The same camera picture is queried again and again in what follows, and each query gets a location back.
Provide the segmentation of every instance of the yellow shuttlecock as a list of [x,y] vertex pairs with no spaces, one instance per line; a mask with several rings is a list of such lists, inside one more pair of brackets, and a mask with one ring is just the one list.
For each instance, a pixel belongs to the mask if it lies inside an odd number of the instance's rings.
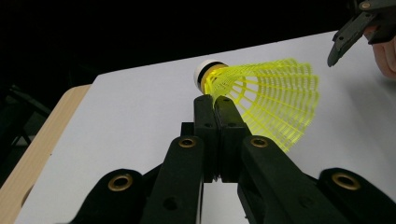
[[252,134],[271,138],[285,152],[304,134],[319,98],[310,64],[292,58],[234,66],[206,60],[194,81],[214,101],[232,99]]

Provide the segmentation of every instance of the yellow plastic netting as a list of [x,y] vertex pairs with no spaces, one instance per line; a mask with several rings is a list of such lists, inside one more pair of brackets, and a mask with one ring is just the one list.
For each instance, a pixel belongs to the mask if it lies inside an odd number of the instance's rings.
[[309,63],[292,58],[226,66],[208,74],[204,94],[233,99],[252,134],[271,138],[286,152],[315,116],[318,76]]

